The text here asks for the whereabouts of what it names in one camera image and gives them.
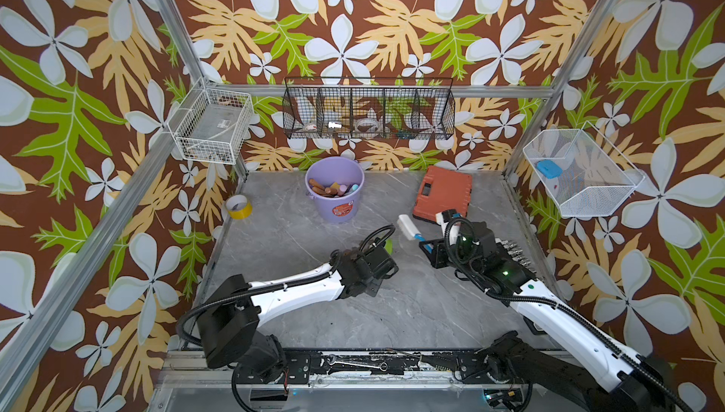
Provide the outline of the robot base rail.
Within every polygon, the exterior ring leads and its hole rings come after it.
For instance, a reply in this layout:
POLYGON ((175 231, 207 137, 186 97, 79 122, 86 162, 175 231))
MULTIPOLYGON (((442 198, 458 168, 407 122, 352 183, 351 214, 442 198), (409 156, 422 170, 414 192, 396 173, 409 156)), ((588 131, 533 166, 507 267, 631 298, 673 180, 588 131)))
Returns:
POLYGON ((288 349, 286 364, 270 381, 242 370, 242 389, 513 389, 527 382, 485 370, 483 349, 288 349))

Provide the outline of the green trowel wooden handle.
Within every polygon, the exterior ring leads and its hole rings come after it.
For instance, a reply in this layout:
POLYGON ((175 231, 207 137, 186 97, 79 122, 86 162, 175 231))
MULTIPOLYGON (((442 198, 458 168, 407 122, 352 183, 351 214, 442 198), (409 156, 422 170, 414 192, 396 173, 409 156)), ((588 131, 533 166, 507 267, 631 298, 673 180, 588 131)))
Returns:
POLYGON ((334 197, 334 194, 328 193, 328 191, 326 191, 326 189, 322 189, 322 188, 319 188, 319 187, 314 187, 313 188, 313 192, 315 194, 321 196, 321 197, 326 197, 326 198, 333 198, 334 197))
POLYGON ((321 185, 320 183, 318 183, 315 179, 309 179, 308 183, 309 183, 309 185, 311 186, 312 189, 314 187, 319 187, 319 188, 325 189, 325 187, 323 187, 323 185, 321 185))

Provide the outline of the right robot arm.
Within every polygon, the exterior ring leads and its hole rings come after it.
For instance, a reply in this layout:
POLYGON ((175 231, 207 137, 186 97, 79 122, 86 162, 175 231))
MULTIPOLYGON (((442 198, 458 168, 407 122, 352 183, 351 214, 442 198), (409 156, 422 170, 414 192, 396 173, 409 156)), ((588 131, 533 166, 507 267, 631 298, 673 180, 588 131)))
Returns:
POLYGON ((517 244, 461 216, 443 222, 442 229, 438 239, 425 239, 417 229, 409 238, 434 268, 454 268, 574 359, 566 362, 536 350, 510 331, 484 349, 483 374, 500 384, 540 385, 586 411, 689 410, 669 383, 668 365, 605 334, 559 299, 537 278, 517 244))

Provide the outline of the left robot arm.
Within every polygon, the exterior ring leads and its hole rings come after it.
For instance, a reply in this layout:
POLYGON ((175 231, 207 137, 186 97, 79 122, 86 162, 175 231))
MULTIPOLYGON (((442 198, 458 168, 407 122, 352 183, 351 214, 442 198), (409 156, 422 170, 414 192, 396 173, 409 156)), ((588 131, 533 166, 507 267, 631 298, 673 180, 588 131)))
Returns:
POLYGON ((206 302, 179 318, 177 335, 203 350, 210 369, 247 361, 271 368, 284 360, 281 344, 260 327, 313 304, 361 294, 374 297, 383 281, 399 271, 379 244, 364 251, 335 251, 314 270, 273 281, 249 283, 242 274, 230 276, 206 302))

